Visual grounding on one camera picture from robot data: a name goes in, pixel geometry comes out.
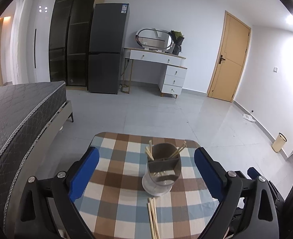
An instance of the vanity table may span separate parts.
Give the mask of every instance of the vanity table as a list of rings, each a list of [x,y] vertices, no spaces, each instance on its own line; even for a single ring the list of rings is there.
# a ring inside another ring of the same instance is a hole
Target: vanity table
[[[121,92],[130,93],[133,63],[135,60],[141,60],[165,64],[165,67],[162,68],[160,80],[158,83],[158,86],[161,91],[161,96],[163,96],[164,93],[167,93],[174,94],[177,98],[177,96],[181,94],[187,71],[187,68],[183,67],[184,61],[186,59],[185,57],[176,56],[164,52],[158,52],[154,50],[124,48],[124,58],[129,59],[132,62],[128,85],[125,85],[126,66],[124,68]]]

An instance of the potted plant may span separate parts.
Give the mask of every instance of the potted plant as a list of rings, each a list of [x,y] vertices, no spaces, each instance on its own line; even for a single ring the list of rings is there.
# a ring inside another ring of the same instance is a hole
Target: potted plant
[[[172,36],[172,40],[174,43],[174,48],[173,48],[173,55],[178,55],[181,51],[182,51],[182,42],[184,40],[184,36],[182,35],[182,33],[180,31],[174,31],[171,30],[170,32],[171,36]]]

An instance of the checkered tablecloth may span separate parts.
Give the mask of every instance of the checkered tablecloth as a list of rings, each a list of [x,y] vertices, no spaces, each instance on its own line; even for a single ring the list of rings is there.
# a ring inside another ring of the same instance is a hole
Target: checkered tablecloth
[[[142,187],[146,169],[145,147],[184,140],[100,133],[91,143],[100,160],[84,195],[75,203],[97,239],[151,239],[147,199]],[[218,201],[213,199],[195,166],[194,151],[199,145],[187,140],[181,152],[182,174],[170,193],[156,198],[161,239],[196,239],[203,231]]]

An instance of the mirror frame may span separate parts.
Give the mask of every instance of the mirror frame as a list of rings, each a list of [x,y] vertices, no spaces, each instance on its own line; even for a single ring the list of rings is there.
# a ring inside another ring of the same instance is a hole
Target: mirror frame
[[[140,34],[142,31],[144,31],[144,30],[152,30],[152,31],[163,32],[163,33],[168,34],[168,35],[171,37],[171,44],[170,44],[169,46],[167,46],[167,47],[155,47],[155,46],[148,46],[148,45],[144,45],[144,44],[142,44],[142,43],[139,41],[139,34]],[[144,29],[138,31],[138,32],[136,33],[136,35],[135,35],[135,40],[136,40],[136,42],[137,42],[141,47],[154,48],[154,49],[162,50],[162,51],[167,51],[168,48],[171,48],[172,45],[173,45],[173,38],[172,38],[171,33],[167,32],[167,31],[164,31],[164,30],[157,30],[157,29],[155,29],[155,28],[144,28]]]

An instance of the metal screw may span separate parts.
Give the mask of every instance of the metal screw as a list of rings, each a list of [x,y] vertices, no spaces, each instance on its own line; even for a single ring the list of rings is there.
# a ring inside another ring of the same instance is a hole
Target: metal screw
[[[35,181],[35,177],[34,176],[31,176],[31,177],[28,178],[28,182],[29,183],[32,183],[34,181]]]
[[[234,171],[228,171],[227,174],[229,177],[232,177],[232,178],[236,177],[236,175],[237,175],[236,172],[234,172]]]
[[[265,182],[265,181],[266,181],[266,179],[265,179],[264,176],[259,176],[258,179],[259,179],[261,182]]]
[[[66,173],[63,171],[63,172],[59,172],[58,174],[57,174],[57,177],[58,178],[64,178],[66,176]]]

